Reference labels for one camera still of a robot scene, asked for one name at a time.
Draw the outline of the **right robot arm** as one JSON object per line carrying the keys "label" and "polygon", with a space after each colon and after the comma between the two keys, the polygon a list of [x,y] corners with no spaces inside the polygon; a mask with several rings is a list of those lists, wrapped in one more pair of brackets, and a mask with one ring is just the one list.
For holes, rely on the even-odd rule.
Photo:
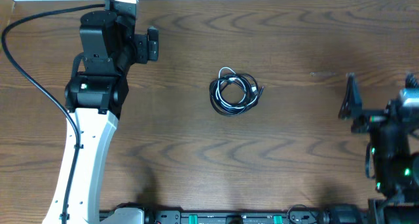
{"label": "right robot arm", "polygon": [[376,183],[384,199],[370,199],[363,211],[337,204],[319,212],[318,223],[417,223],[418,153],[410,151],[409,137],[417,138],[418,80],[409,73],[405,87],[384,109],[364,109],[355,75],[348,75],[340,119],[353,121],[353,134],[368,134],[365,175]]}

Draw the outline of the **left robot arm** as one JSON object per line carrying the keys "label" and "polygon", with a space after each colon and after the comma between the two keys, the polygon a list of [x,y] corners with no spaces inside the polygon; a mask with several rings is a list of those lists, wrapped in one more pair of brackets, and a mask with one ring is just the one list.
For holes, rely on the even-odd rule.
{"label": "left robot arm", "polygon": [[58,183],[44,223],[154,223],[155,213],[132,203],[100,217],[100,192],[109,146],[128,94],[131,65],[158,58],[158,32],[134,33],[132,8],[82,16],[83,52],[73,60],[65,88],[69,113]]}

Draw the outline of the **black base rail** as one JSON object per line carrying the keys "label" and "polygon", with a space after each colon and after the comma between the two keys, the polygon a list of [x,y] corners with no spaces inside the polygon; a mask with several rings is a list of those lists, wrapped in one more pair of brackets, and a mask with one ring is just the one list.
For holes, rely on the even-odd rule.
{"label": "black base rail", "polygon": [[367,214],[353,208],[317,211],[293,208],[279,212],[193,212],[119,208],[100,212],[101,223],[137,224],[282,224],[282,223],[367,223]]}

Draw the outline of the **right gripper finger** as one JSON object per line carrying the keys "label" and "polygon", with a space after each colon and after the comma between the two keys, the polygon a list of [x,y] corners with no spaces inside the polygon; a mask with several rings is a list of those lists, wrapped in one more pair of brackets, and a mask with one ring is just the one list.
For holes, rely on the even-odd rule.
{"label": "right gripper finger", "polygon": [[405,78],[405,88],[419,88],[418,79],[413,73],[408,73]]}
{"label": "right gripper finger", "polygon": [[354,119],[360,116],[362,112],[362,99],[357,87],[357,81],[354,73],[347,74],[348,81],[346,85],[345,97],[338,112],[339,119]]}

